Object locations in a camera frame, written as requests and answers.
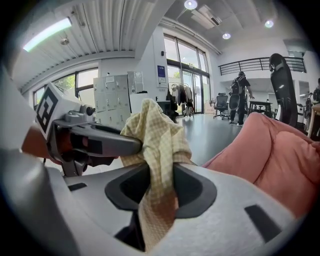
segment black railing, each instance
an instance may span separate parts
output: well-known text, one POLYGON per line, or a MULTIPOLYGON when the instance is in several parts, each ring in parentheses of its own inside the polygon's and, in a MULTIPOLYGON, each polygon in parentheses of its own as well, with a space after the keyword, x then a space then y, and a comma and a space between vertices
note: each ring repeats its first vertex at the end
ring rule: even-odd
MULTIPOLYGON (((304 59, 296 57, 284 57, 291 71, 307 73, 304 59)), ((251 58, 241 61, 231 62, 219 66, 220 74, 227 75, 231 73, 239 73, 240 71, 259 71, 269 70, 269 58, 251 58)))

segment checkered cloth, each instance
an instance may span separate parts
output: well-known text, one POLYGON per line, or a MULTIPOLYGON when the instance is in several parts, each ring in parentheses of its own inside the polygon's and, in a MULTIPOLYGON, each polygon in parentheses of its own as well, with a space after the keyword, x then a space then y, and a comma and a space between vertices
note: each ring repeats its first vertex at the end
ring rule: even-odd
POLYGON ((123 165, 147 162, 150 167, 150 188, 138 210, 145 251, 149 252, 174 223, 177 207, 173 163, 192 164, 191 151, 184 128, 163 114, 152 99, 142 101, 141 113, 133 114, 126 121, 121 135, 143 142, 140 153, 121 157, 123 165))

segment ceiling light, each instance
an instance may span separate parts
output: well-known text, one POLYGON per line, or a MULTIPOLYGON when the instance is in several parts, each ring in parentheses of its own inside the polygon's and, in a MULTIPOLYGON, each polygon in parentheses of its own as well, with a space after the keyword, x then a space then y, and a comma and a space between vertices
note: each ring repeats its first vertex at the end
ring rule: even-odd
POLYGON ((27 52, 30 52, 36 45, 40 44, 43 40, 54 35, 55 33, 71 27, 71 21, 69 18, 62 19, 57 23, 47 27, 45 30, 41 31, 34 38, 32 38, 26 45, 23 47, 27 52))
POLYGON ((274 26, 274 22, 272 20, 267 20, 265 23, 264 23, 264 26, 268 29, 272 28, 274 26))
POLYGON ((224 33, 222 36, 222 38, 226 39, 226 40, 229 39, 230 37, 231 37, 231 35, 229 33, 224 33))
POLYGON ((196 0, 187 0, 184 2, 184 7, 188 10, 196 9, 198 6, 198 3, 196 0))

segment glossy floor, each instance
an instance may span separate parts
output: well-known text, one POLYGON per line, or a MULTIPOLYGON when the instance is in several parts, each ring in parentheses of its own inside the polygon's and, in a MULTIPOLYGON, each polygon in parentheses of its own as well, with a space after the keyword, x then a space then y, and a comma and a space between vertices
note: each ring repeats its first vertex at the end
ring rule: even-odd
POLYGON ((214 119, 212 114, 198 114, 191 119, 188 116, 179 117, 177 123, 184 127, 192 152, 191 160, 198 166, 226 148, 241 130, 237 122, 229 124, 227 118, 214 119))

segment wooden table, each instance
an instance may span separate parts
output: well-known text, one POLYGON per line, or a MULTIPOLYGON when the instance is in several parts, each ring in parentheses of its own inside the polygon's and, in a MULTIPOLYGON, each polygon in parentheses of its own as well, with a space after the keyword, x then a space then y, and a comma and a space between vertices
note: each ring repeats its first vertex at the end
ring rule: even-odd
POLYGON ((308 132, 308 137, 311 137, 312 134, 312 129, 314 127, 314 122, 315 122, 315 116, 320 115, 320 103, 317 105, 314 105, 312 107, 312 112, 311 112, 311 120, 310 120, 310 126, 309 126, 309 132, 308 132))
POLYGON ((272 104, 271 102, 266 102, 266 101, 250 100, 250 107, 249 107, 248 115, 250 115, 250 113, 252 112, 253 105, 256 105, 256 106, 270 106, 270 110, 271 110, 271 104, 272 104))

